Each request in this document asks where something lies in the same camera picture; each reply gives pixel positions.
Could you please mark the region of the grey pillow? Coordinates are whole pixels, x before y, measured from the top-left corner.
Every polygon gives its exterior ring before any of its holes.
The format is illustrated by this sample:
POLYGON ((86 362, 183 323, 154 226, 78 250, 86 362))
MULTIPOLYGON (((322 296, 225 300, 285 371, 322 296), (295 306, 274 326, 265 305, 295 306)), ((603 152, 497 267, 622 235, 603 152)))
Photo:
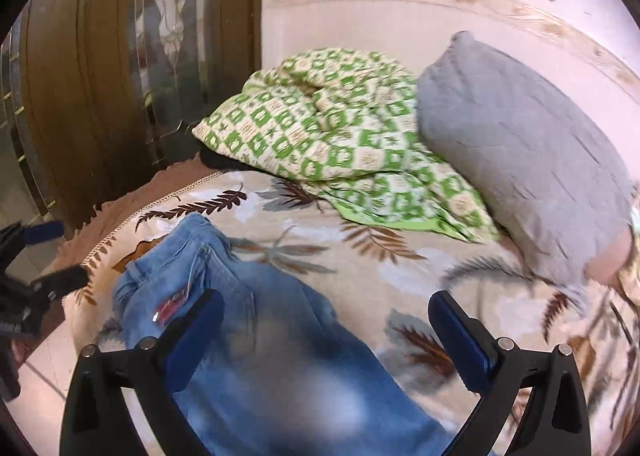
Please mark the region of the grey pillow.
POLYGON ((602 130, 547 79, 468 32, 418 81, 426 145, 472 184, 544 280, 611 284, 629 258, 632 183, 602 130))

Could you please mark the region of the beige leaf print bedspread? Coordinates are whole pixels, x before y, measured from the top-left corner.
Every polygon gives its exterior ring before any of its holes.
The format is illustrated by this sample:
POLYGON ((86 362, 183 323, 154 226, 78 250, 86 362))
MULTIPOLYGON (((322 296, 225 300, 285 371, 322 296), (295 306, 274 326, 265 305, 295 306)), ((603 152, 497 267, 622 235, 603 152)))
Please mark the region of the beige leaf print bedspread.
POLYGON ((299 278, 328 298, 427 413, 457 428, 473 405, 434 334, 428 298, 447 289, 497 336, 522 348, 573 350, 594 454, 612 455, 639 424, 639 312, 611 284, 587 279, 586 312, 566 289, 532 279, 507 237, 484 245, 343 219, 296 184, 256 171, 211 171, 195 161, 168 168, 114 202, 58 251, 90 281, 63 302, 74 343, 110 337, 112 291, 130 262, 187 216, 207 218, 233 252, 299 278))

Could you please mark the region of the light blue denim jeans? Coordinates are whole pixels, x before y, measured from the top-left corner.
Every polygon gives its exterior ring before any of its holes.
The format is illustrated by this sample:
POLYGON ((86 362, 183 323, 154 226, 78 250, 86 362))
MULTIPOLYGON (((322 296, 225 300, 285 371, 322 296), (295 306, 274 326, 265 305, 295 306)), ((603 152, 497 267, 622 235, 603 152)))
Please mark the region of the light blue denim jeans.
POLYGON ((119 275, 122 337, 158 336, 206 289, 224 320, 178 405, 218 455, 437 455, 457 428, 435 418, 348 329, 324 294, 237 256, 207 218, 183 218, 119 275))

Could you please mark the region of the green white patterned blanket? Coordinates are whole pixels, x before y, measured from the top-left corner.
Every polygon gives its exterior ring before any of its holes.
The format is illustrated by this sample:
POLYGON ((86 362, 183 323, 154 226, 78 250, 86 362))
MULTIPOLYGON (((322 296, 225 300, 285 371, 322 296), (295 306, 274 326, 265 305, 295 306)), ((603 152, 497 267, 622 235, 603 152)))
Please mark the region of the green white patterned blanket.
POLYGON ((295 182, 369 227, 486 243, 477 190, 427 149, 416 77, 378 52, 322 48, 250 75, 192 130, 209 150, 295 182))

